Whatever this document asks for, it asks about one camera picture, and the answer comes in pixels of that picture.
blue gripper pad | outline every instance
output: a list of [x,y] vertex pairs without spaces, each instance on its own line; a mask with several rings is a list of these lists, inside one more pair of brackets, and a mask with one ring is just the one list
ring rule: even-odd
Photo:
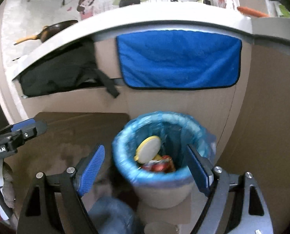
[[104,159],[105,148],[99,144],[86,158],[82,158],[77,164],[74,187],[80,197],[91,189]]
[[22,129],[25,126],[31,125],[31,124],[34,124],[34,123],[35,123],[34,119],[27,119],[27,120],[21,121],[19,123],[14,124],[12,129],[11,129],[11,131],[14,132],[14,131],[16,131],[18,129]]

brown cardboard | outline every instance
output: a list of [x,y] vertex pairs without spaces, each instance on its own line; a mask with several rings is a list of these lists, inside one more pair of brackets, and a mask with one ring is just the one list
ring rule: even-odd
[[170,224],[188,224],[191,219],[191,195],[175,207],[157,209],[139,202],[137,214],[144,224],[163,221]]
[[102,187],[93,185],[92,192],[85,195],[83,202],[90,209],[100,196],[112,195],[108,179],[112,162],[111,143],[129,121],[127,114],[40,113],[35,119],[47,121],[47,132],[26,142],[16,155],[5,159],[14,172],[17,215],[31,181],[39,171],[46,175],[61,173],[67,167],[75,166],[97,143],[103,144],[106,150],[105,161],[95,179],[95,182],[102,183]]
[[111,38],[95,42],[96,63],[110,78],[122,78],[119,58],[117,53],[116,39]]
[[290,56],[252,47],[243,105],[218,165],[230,173],[253,173],[274,233],[282,233],[290,222]]

beige wall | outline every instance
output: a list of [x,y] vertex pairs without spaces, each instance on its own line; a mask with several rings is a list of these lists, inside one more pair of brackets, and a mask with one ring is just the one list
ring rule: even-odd
[[[222,153],[237,120],[246,91],[251,62],[249,43],[242,42],[241,75],[236,85],[224,89],[197,91],[132,90],[117,87],[120,95],[113,99],[104,87],[81,89],[47,96],[21,98],[29,118],[39,112],[127,113],[134,119],[154,111],[174,111],[192,115],[217,137],[217,158]],[[98,67],[111,78],[120,78],[114,39],[96,43]],[[18,95],[22,96],[16,82]]]
[[282,233],[290,222],[290,56],[252,47],[241,112],[218,164],[231,173],[253,173],[274,233]]

blue trash bag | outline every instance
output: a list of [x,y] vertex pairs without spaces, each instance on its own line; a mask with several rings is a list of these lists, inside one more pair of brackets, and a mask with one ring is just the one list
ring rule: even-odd
[[88,212],[99,234],[142,234],[144,227],[134,211],[113,197],[100,198]]
[[[172,157],[176,171],[153,173],[140,169],[134,156],[137,147],[149,136],[159,136],[159,154]],[[112,143],[113,158],[120,173],[134,186],[156,188],[180,187],[194,181],[184,158],[187,144],[214,161],[216,137],[193,117],[176,112],[153,112],[128,122]]]

black strap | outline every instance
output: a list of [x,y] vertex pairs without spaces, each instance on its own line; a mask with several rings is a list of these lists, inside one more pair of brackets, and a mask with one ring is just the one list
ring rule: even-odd
[[88,78],[86,76],[90,76],[91,79],[99,80],[107,89],[107,92],[110,93],[114,98],[119,96],[119,92],[115,87],[113,81],[107,76],[104,72],[97,68],[95,61],[95,47],[94,42],[90,38],[85,38],[81,42],[83,46],[88,50],[88,53],[91,54],[92,62],[88,63],[88,67],[86,66],[85,75],[82,77],[80,81],[84,83]]

